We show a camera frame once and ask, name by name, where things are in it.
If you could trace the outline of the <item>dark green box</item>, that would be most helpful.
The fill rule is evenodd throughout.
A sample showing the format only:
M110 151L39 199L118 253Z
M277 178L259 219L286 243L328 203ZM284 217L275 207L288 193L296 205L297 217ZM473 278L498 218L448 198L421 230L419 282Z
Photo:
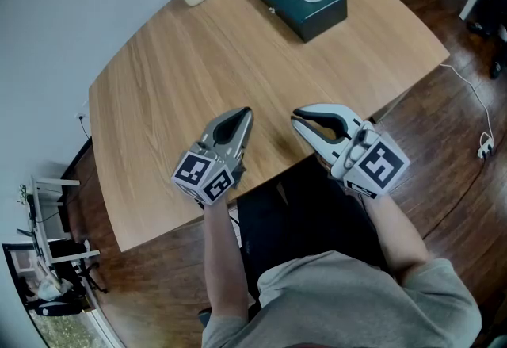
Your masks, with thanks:
M309 42L348 16L347 0L261 0L303 42Z

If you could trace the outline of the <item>black trousers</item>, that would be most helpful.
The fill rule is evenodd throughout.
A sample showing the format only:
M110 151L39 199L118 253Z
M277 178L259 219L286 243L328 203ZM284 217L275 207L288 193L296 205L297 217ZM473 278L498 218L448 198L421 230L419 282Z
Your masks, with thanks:
M330 250L387 270L374 224L315 156L237 200L248 291L260 300L261 275L295 258Z

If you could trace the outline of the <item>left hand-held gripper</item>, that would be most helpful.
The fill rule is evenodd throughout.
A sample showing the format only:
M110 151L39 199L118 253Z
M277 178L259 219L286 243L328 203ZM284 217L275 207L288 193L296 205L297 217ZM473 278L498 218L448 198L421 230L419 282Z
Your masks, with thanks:
M182 155L172 182L202 205L213 205L229 188L236 188L246 170L242 159L253 122L247 106L211 120L200 141Z

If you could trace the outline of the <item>grey t-shirt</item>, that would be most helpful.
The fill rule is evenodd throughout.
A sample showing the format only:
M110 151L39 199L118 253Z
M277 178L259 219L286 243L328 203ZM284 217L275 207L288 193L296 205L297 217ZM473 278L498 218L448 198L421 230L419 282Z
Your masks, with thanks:
M443 258L398 283L330 251L273 267L257 286L255 317L213 315L203 348L469 348L482 327L473 296Z

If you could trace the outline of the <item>white power strip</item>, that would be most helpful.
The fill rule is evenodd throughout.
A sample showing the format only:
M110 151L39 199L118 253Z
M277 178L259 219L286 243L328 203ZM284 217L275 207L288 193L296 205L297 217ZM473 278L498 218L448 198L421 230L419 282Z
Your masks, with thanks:
M477 156L484 159L494 149L494 138L487 132L483 132L479 139Z

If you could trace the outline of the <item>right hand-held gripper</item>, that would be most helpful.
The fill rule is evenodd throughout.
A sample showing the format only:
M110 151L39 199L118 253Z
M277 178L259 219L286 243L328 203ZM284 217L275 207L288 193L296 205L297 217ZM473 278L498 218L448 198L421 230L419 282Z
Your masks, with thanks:
M345 105L306 105L293 114L297 117L291 118L292 127L332 165L331 176L366 197L387 194L410 164L389 134L378 133L368 121L360 125L360 117ZM337 138L324 135L306 120L331 129Z

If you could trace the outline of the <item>person's left forearm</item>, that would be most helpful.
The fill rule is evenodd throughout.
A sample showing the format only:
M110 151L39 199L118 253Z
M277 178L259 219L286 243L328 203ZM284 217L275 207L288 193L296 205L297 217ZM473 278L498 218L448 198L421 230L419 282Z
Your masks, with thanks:
M249 319L249 293L227 199L204 207L204 274L214 316Z

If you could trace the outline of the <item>person's right forearm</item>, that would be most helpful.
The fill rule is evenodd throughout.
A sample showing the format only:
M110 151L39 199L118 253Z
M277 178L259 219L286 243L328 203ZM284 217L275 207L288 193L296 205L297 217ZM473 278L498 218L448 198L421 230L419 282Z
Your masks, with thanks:
M375 226L387 266L399 283L431 261L415 226L389 195L366 198L365 210Z

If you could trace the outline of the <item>white desk frame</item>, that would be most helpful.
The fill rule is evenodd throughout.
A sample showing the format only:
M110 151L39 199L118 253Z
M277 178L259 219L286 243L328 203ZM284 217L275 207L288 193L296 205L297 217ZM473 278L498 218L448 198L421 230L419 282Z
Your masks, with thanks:
M98 256L101 252L99 250L90 250L84 253L80 254L71 254L71 255L64 255L62 257L53 257L51 254L51 249L49 247L49 241L46 236L44 223L43 223L43 217L42 212L40 209L40 200L39 200L39 192L38 192L38 185L60 185L60 186L79 186L80 181L77 180L63 180L63 179L57 179L57 178L39 178L36 179L33 176L31 177L31 183L32 183L32 196L34 200L34 207L35 207L35 220L33 225L34 234L36 237L36 243L40 249L40 252L42 253L42 256L44 257L44 261L48 266L53 266L57 263L62 262L77 262L81 259L88 259L95 256Z

